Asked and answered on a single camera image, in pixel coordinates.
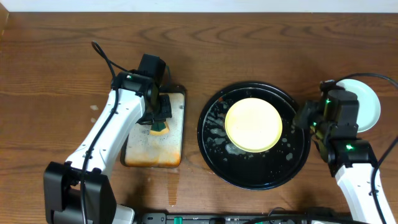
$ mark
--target black plate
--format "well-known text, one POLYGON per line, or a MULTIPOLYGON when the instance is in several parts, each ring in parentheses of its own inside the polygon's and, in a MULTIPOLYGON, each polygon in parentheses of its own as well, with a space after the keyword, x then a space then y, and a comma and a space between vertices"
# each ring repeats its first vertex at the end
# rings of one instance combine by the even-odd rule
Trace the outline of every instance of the black plate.
POLYGON ((298 109, 285 92, 266 83, 237 83, 214 95, 201 112, 198 143, 207 165, 223 180, 237 187, 265 190, 278 187, 303 167, 310 151, 310 135, 292 125, 298 109), (265 152, 245 152, 227 137, 224 118, 229 108, 245 98, 259 98, 276 108, 282 118, 282 135, 265 152))

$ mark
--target white wall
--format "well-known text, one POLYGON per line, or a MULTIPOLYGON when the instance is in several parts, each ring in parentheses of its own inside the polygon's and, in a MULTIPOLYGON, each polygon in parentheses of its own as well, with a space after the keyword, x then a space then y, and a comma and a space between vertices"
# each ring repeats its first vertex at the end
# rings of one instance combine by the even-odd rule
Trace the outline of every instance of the white wall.
POLYGON ((0 0, 10 12, 398 12, 398 0, 0 0))

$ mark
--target yellow disc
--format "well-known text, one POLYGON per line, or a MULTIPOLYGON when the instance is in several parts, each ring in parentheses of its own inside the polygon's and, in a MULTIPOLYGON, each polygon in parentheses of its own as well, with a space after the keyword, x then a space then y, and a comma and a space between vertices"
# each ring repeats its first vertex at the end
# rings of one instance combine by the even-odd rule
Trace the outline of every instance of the yellow disc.
POLYGON ((263 152, 278 142, 282 134, 282 119, 270 103, 246 98, 228 110, 225 130, 231 142, 240 149, 263 152))

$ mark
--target wooden tabletop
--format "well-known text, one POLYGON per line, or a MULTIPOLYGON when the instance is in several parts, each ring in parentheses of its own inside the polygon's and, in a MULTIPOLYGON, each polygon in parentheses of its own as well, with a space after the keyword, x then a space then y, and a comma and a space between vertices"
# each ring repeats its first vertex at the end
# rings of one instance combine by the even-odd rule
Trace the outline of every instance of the wooden tabletop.
MULTIPOLYGON (((116 163, 118 203, 138 211, 259 213, 274 207, 322 206, 348 212, 346 200, 314 145, 290 182, 250 191, 210 170, 197 143, 205 103, 221 88, 258 80, 298 102, 318 99, 322 80, 377 72, 398 80, 396 14, 11 13, 0 41, 0 220, 45 223, 43 172, 84 140, 108 99, 111 74, 91 48, 137 68, 143 53, 160 56, 172 80, 187 89, 182 163, 176 169, 116 163), (96 105, 99 110, 92 110, 96 105)), ((398 133, 398 92, 385 80, 362 78, 382 113, 370 131, 377 157, 398 133)), ((381 167, 398 218, 398 150, 381 167)))

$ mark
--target green light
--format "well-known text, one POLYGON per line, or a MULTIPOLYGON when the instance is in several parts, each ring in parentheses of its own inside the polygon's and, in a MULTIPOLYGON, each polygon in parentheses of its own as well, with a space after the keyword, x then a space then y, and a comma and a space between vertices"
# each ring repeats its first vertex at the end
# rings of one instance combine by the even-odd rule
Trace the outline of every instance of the green light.
POLYGON ((353 146, 351 146, 350 144, 347 144, 347 145, 346 145, 346 148, 347 148, 348 150, 352 150, 352 149, 354 149, 354 147, 353 147, 353 146))

